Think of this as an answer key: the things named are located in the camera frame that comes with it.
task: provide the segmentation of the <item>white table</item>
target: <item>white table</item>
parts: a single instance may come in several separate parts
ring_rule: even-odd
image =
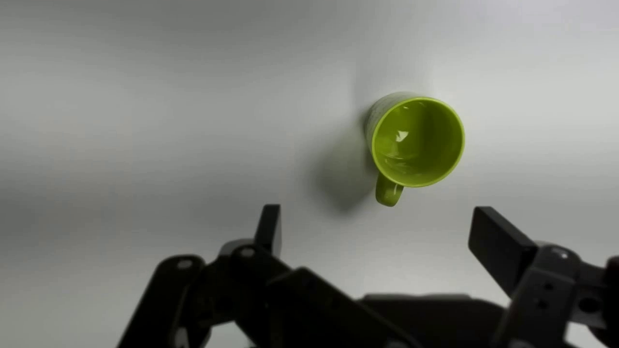
[[[613,0],[3,0],[0,345],[114,345],[168,254],[214,258],[282,202],[284,252],[350,295],[506,303],[475,204],[619,252]],[[456,107],[466,152],[394,208],[355,169],[392,90]],[[599,345],[584,328],[572,341]],[[214,348],[247,345],[234,328]]]

